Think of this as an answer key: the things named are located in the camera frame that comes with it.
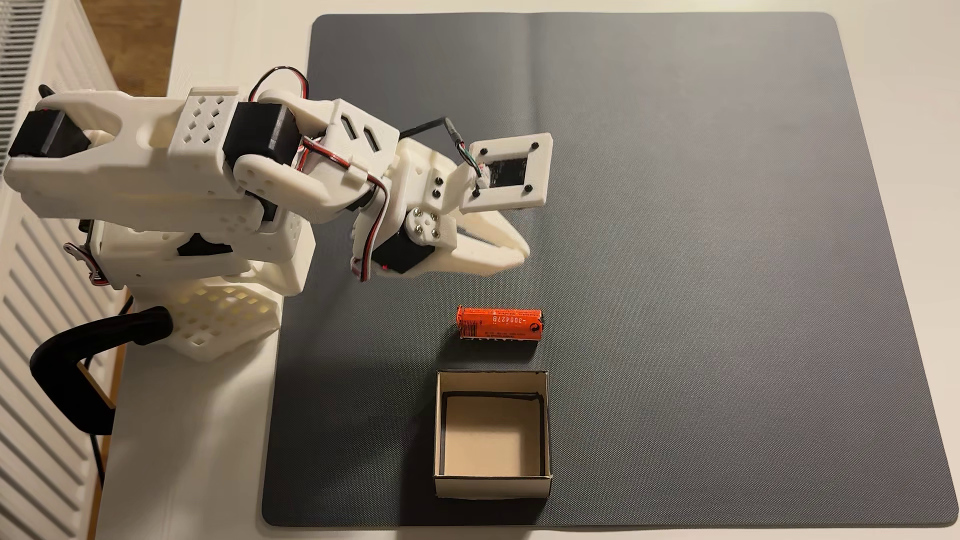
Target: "barcode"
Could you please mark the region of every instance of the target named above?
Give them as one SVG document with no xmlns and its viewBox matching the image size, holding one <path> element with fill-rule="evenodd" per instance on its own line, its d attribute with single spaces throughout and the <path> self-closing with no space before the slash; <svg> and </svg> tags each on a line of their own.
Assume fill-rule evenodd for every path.
<svg viewBox="0 0 960 540">
<path fill-rule="evenodd" d="M 480 321 L 460 321 L 460 337 L 476 337 Z"/>
</svg>

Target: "orange battery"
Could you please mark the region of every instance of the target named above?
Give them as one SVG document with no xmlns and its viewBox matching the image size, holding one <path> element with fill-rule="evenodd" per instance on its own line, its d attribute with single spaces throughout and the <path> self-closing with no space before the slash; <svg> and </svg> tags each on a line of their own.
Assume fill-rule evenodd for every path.
<svg viewBox="0 0 960 540">
<path fill-rule="evenodd" d="M 460 337 L 475 339 L 532 339 L 540 341 L 543 313 L 539 309 L 457 307 Z"/>
</svg>

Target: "open box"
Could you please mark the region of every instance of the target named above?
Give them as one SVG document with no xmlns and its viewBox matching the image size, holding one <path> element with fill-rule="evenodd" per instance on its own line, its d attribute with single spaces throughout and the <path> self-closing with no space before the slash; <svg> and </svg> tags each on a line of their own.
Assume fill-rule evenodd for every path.
<svg viewBox="0 0 960 540">
<path fill-rule="evenodd" d="M 547 373 L 438 372 L 433 473 L 438 497 L 547 497 Z"/>
</svg>

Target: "wooden floor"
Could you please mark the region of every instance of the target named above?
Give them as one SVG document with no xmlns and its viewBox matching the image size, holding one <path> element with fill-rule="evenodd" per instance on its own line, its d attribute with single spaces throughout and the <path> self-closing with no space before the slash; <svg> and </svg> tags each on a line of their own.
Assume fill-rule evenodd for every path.
<svg viewBox="0 0 960 540">
<path fill-rule="evenodd" d="M 117 86 L 130 95 L 166 95 L 180 0 L 81 0 L 81 3 Z M 114 386 L 110 389 L 114 401 L 122 364 L 123 351 L 120 351 Z M 106 462 L 109 437 L 104 437 L 103 447 Z M 96 531 L 99 508 L 100 490 L 97 490 L 87 533 L 90 539 Z"/>
</svg>

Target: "white table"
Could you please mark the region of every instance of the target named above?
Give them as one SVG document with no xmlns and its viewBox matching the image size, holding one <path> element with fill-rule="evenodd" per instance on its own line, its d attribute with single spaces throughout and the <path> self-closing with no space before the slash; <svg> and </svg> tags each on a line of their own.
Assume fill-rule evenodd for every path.
<svg viewBox="0 0 960 540">
<path fill-rule="evenodd" d="M 494 0 L 463 11 L 829 12 L 837 22 L 900 263 L 954 485 L 960 478 L 960 3 L 952 0 Z M 183 0 L 169 94 L 250 87 L 266 67 L 305 68 L 310 28 L 329 12 L 446 12 L 437 0 Z M 291 77 L 273 86 L 296 88 Z M 128 349 L 97 538 L 954 538 L 950 528 L 520 528 L 306 530 L 260 517 L 276 335 L 214 363 Z"/>
</svg>

